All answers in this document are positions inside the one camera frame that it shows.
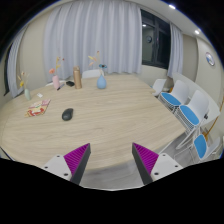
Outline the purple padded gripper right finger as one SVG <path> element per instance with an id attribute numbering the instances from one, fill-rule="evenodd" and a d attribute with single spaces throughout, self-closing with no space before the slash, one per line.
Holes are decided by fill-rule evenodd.
<path id="1" fill-rule="evenodd" d="M 144 185 L 182 169 L 168 154 L 157 154 L 137 143 L 132 144 L 132 154 Z"/>

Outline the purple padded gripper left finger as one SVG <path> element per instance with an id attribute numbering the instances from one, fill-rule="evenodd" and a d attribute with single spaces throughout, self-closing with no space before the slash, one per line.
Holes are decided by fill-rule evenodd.
<path id="1" fill-rule="evenodd" d="M 90 154 L 90 144 L 87 143 L 66 155 L 55 155 L 42 169 L 79 185 Z"/>

